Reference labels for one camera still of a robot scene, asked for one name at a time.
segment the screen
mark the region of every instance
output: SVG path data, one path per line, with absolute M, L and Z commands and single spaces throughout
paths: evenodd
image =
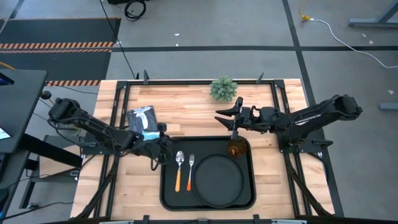
M 2 127 L 0 127 L 0 140 L 6 138 L 11 138 L 11 136 L 5 130 L 3 130 Z

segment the black floor mat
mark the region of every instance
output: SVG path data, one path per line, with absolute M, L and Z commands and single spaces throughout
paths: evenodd
M 46 70 L 47 85 L 99 85 L 108 71 L 110 50 L 8 50 L 0 62 L 15 69 Z
M 118 33 L 121 19 L 109 20 Z M 115 41 L 106 18 L 13 19 L 0 34 L 0 49 L 111 47 Z

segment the white cable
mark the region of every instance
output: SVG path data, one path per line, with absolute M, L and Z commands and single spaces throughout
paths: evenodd
M 319 20 L 319 19 L 310 19 L 310 20 L 307 20 L 307 21 L 317 21 L 317 22 L 322 22 L 322 23 L 326 24 L 326 25 L 329 27 L 330 33 L 331 33 L 331 35 L 333 36 L 334 39 L 336 39 L 338 42 L 344 44 L 344 45 L 347 46 L 349 49 L 351 49 L 351 50 L 353 50 L 353 51 L 355 51 L 355 52 L 358 52 L 358 53 L 361 53 L 361 54 L 366 54 L 366 55 L 368 55 L 368 56 L 374 58 L 374 59 L 375 59 L 377 62 L 379 62 L 379 63 L 381 64 L 381 66 L 383 66 L 384 68 L 398 68 L 398 65 L 396 65 L 396 66 L 385 66 L 385 65 L 384 65 L 379 59 L 377 59 L 375 56 L 373 56 L 373 55 L 371 55 L 371 54 L 369 54 L 369 53 L 360 51 L 360 50 L 355 50 L 354 48 L 350 47 L 348 44 L 344 43 L 343 41 L 341 41 L 339 38 L 337 38 L 337 37 L 335 36 L 335 34 L 333 33 L 333 31 L 331 30 L 331 27 L 330 27 L 329 23 L 327 23 L 327 22 L 325 22 L 325 21 L 322 21 L 322 20 Z

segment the black tray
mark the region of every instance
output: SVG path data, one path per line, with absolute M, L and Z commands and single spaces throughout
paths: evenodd
M 254 183 L 253 163 L 251 158 L 250 144 L 244 155 L 236 161 L 242 167 L 245 186 L 242 196 L 232 205 L 226 208 L 213 208 L 205 205 L 196 196 L 193 189 L 187 191 L 189 176 L 189 155 L 195 155 L 195 165 L 202 158 L 213 153 L 228 154 L 229 136 L 199 136 L 199 137 L 177 137 L 172 138 L 172 151 L 176 155 L 181 150 L 184 153 L 184 163 L 181 165 L 181 186 L 180 192 L 175 191 L 175 181 L 177 178 L 178 164 L 173 161 L 162 166 L 160 173 L 160 202 L 163 207 L 170 211 L 197 211 L 197 210 L 244 210 L 253 206 L 256 201 L 256 185 Z

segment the black desk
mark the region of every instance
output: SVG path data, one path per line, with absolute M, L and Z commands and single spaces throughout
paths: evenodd
M 12 138 L 0 140 L 0 153 L 7 155 L 6 168 L 0 177 L 0 189 L 9 187 L 7 202 L 1 211 L 6 217 L 8 208 L 24 169 L 38 167 L 37 161 L 28 160 L 31 152 L 71 166 L 81 167 L 80 156 L 43 142 L 25 133 L 30 117 L 43 90 L 46 71 L 0 70 L 13 79 L 13 85 L 0 86 L 0 126 Z

